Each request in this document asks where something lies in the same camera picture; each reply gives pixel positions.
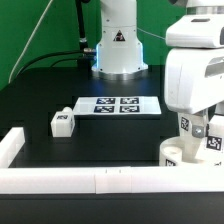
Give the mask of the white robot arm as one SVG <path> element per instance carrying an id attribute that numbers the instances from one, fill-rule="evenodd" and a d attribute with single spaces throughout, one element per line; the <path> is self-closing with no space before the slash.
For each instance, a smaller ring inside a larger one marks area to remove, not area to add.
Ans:
<path id="1" fill-rule="evenodd" d="M 168 0 L 186 14 L 166 30 L 164 100 L 196 138 L 211 130 L 207 111 L 224 102 L 224 0 Z M 147 69 L 137 37 L 136 0 L 100 0 L 102 36 L 96 77 L 132 79 Z"/>

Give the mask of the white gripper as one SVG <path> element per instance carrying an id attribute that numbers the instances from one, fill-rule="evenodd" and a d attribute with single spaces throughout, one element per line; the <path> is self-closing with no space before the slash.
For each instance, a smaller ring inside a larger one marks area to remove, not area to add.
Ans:
<path id="1" fill-rule="evenodd" d="M 224 101 L 224 49 L 172 49 L 165 65 L 164 100 L 171 111 L 194 114 L 192 136 L 204 138 L 204 109 Z"/>

